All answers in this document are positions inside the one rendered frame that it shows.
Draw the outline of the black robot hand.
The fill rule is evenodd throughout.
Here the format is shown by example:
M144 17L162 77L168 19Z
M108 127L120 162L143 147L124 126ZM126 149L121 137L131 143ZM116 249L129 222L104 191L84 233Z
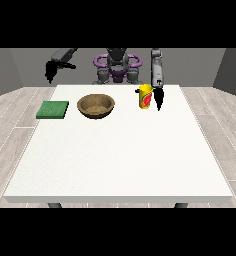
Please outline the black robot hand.
M45 77L49 83L52 83L53 78L57 74L59 69L63 68L70 68L75 69L76 66L67 62L60 62L60 61L48 61L45 65Z
M139 95L139 87L135 90L135 92ZM157 110L160 110L161 106L163 104L163 99L164 99L164 90L163 90L163 88L154 88L153 87L152 99L154 99L155 102L156 102Z

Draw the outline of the yellow cup with melon print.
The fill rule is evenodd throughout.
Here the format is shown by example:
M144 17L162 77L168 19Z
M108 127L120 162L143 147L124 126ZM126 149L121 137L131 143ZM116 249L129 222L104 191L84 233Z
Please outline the yellow cup with melon print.
M150 107L153 94L153 87L150 84L142 84L139 86L139 107L148 109Z

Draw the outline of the brown wooden bowl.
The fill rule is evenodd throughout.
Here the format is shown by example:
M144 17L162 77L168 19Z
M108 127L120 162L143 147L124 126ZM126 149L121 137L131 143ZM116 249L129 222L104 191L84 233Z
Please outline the brown wooden bowl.
M89 94L77 102L79 112L89 119L102 119L108 116L114 106L114 99L106 94Z

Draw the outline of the green square pad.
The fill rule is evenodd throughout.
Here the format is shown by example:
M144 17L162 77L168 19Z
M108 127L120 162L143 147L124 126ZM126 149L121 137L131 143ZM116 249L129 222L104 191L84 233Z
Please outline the green square pad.
M36 118L63 119L68 106L68 101L44 101L36 114Z

